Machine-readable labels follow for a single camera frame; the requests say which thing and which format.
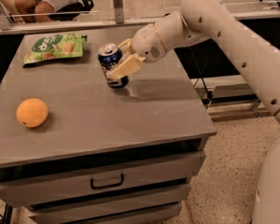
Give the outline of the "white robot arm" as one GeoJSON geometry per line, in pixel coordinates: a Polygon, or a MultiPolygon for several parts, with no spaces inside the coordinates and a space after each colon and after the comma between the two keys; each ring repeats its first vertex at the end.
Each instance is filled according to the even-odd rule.
{"type": "MultiPolygon", "coordinates": [[[[181,0],[180,10],[123,41],[123,57],[107,76],[120,79],[175,48],[207,36],[227,56],[250,89],[280,123],[280,49],[236,20],[221,0],[181,0]]],[[[251,224],[280,224],[280,138],[262,164],[251,224]]]]}

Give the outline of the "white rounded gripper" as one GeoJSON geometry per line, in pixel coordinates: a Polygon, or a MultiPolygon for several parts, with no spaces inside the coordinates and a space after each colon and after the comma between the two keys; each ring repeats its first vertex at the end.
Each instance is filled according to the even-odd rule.
{"type": "Polygon", "coordinates": [[[137,72],[143,61],[154,63],[167,53],[152,23],[138,30],[133,39],[128,38],[121,42],[119,49],[122,53],[131,54],[126,53],[117,63],[112,62],[106,76],[114,80],[137,72]]]}

